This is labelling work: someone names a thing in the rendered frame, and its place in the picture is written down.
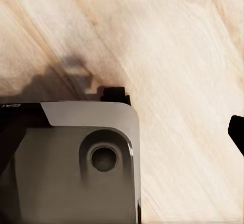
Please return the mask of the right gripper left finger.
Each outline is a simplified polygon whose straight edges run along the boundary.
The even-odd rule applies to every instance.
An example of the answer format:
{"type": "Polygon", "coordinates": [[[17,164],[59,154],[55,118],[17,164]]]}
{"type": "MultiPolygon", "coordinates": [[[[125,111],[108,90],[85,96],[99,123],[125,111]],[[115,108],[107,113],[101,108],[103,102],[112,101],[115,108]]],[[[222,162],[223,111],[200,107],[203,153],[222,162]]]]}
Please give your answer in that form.
{"type": "Polygon", "coordinates": [[[0,176],[26,136],[23,116],[0,121],[0,176]]]}

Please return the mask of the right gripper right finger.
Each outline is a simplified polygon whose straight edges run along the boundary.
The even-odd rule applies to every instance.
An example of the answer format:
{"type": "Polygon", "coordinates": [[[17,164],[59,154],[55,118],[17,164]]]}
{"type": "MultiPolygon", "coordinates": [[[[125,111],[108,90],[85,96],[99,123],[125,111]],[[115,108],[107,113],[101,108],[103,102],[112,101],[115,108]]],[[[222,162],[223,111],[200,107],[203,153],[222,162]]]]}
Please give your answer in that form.
{"type": "Polygon", "coordinates": [[[231,117],[228,134],[244,156],[244,117],[237,115],[231,117]]]}

